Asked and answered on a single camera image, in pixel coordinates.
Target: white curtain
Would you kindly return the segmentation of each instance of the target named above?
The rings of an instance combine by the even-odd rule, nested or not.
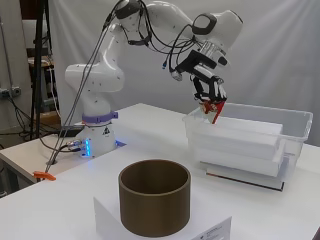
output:
[[[115,0],[51,0],[50,20],[61,113],[65,119],[75,93],[66,84],[68,65],[86,63]],[[231,9],[244,21],[227,54],[225,80],[229,102],[314,113],[308,143],[320,146],[320,2],[318,0],[169,0],[191,18]],[[175,35],[156,29],[167,41]],[[162,70],[165,56],[145,47],[129,47],[120,67],[121,92],[108,95],[113,109],[139,102],[189,113],[197,107],[188,77],[173,80]],[[81,106],[74,121],[80,121]]]

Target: white table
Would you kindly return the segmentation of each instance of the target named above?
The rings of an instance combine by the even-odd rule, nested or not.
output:
[[[55,146],[57,136],[47,136],[43,141],[51,147]],[[6,177],[5,190],[13,193],[19,190],[17,176],[28,184],[36,183],[33,177],[34,171],[44,171],[46,163],[52,154],[52,150],[44,147],[40,140],[23,143],[0,151],[0,159],[4,163],[4,174]],[[53,165],[50,173],[53,175],[62,173],[71,168],[87,162],[87,159],[80,158],[73,153],[60,153],[57,157],[59,164]]]
[[[190,167],[183,114],[138,104],[119,111],[118,140],[128,145],[0,200],[1,239],[93,239],[93,197],[119,220],[120,171],[143,159],[171,159]],[[276,192],[219,178],[192,186],[212,207],[232,214],[233,240],[312,239],[320,225],[320,149],[305,145],[291,183]]]

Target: clear plastic bin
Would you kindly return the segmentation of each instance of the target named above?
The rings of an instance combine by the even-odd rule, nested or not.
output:
[[[232,127],[227,129],[218,125],[213,125],[207,121],[205,115],[201,112],[200,108],[198,108],[183,118],[189,141],[189,150],[195,161],[203,161],[199,154],[194,154],[195,150],[205,149],[206,152],[208,152],[212,149],[214,144],[217,144],[210,135],[210,132],[214,130],[219,132],[223,130],[230,132],[231,130],[234,134],[239,136],[255,134],[261,138],[277,137],[279,138],[279,141],[284,139],[286,142],[283,163],[277,178],[283,182],[287,182],[290,179],[300,156],[302,145],[308,139],[312,125],[312,113],[226,103],[220,117],[282,124],[282,134],[244,131],[237,129],[236,127],[234,129]]]

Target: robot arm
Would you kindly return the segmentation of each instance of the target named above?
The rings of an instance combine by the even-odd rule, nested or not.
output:
[[[119,23],[111,24],[114,18]],[[152,26],[176,33],[178,36],[174,44],[163,43]],[[213,70],[216,67],[228,66],[225,55],[239,35],[241,27],[242,20],[232,11],[200,14],[192,21],[171,3],[154,1],[146,5],[142,0],[118,1],[104,25],[102,35],[105,38],[101,42],[98,63],[75,64],[66,70],[66,81],[80,93],[84,106],[82,120],[86,126],[78,138],[86,144],[81,155],[100,156],[116,147],[111,122],[112,118],[116,118],[116,114],[111,111],[104,93],[120,91],[124,85],[124,74],[118,67],[117,59],[126,45],[149,48],[152,45],[155,48],[152,41],[156,38],[164,46],[171,48],[169,52],[165,52],[167,58],[170,56],[171,75],[182,80],[182,73],[190,73],[197,91],[194,96],[201,101],[204,112],[217,112],[218,108],[219,114],[219,109],[221,111],[226,100],[226,93],[222,87],[223,80],[217,77]],[[178,48],[177,41],[180,36],[190,39],[191,43],[199,43],[201,49],[191,50],[186,59],[172,67],[172,55],[174,49]],[[202,84],[209,87],[208,92],[205,92]]]

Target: brown cylinder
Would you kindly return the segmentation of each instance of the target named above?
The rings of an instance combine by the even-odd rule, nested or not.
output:
[[[121,221],[130,232],[164,237],[184,228],[190,218],[191,175],[167,160],[146,160],[119,175]]]

